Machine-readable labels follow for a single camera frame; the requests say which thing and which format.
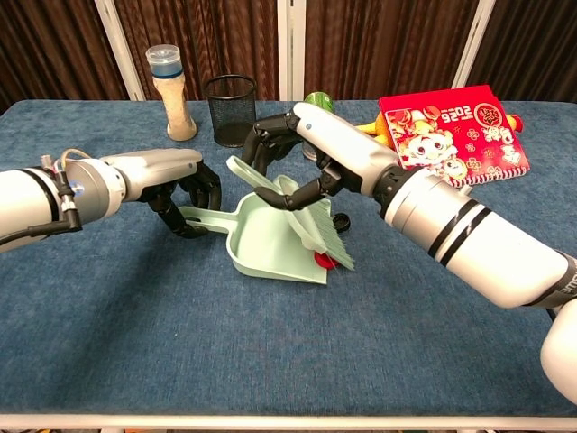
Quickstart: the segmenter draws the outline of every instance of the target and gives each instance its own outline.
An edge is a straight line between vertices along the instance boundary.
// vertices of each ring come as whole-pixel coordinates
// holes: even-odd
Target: green brush
[[[265,187],[287,195],[298,189],[298,184],[287,176],[280,175],[274,183],[270,182],[235,156],[231,156],[226,161],[226,165],[253,187]],[[351,271],[354,269],[354,260],[346,252],[343,240],[334,228],[330,215],[330,202],[327,199],[320,200],[302,210],[282,212],[305,248],[328,255],[346,269]]]

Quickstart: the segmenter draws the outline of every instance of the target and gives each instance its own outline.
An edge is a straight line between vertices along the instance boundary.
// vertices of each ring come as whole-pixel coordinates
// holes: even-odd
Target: red calendar
[[[379,106],[405,169],[425,166],[455,187],[529,170],[523,146],[489,86],[382,97]]]

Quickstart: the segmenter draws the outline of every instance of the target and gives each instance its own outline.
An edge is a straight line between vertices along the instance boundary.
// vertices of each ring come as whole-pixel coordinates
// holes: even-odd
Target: table edge
[[[577,418],[0,414],[0,428],[163,428],[203,430],[575,430],[577,429]]]

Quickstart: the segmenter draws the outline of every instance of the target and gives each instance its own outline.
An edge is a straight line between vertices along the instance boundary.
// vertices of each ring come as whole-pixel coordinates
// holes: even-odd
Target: brush bristles
[[[319,203],[320,206],[312,205],[308,207],[310,214],[316,223],[316,228],[323,238],[326,247],[326,254],[338,261],[346,269],[354,269],[354,260],[346,252],[344,243],[339,234],[334,228],[333,219],[328,214],[325,206]]]

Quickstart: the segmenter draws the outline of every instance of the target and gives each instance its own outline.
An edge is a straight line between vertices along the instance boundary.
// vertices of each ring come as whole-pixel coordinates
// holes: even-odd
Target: blue tablecloth
[[[577,255],[577,106],[505,107],[525,121],[532,170],[472,196]],[[335,108],[356,124],[378,113],[376,101]],[[240,150],[215,144],[206,103],[190,110],[198,136],[174,143],[161,102],[24,101],[0,117],[0,170],[70,146],[193,147],[232,211],[251,191],[224,164]],[[304,182],[317,170],[295,149],[271,166],[280,173]],[[385,226],[372,200],[333,202],[352,219],[343,238],[357,268],[326,286],[244,276],[223,235],[177,238],[142,203],[0,254],[0,412],[577,416],[539,363],[545,311],[491,305]]]

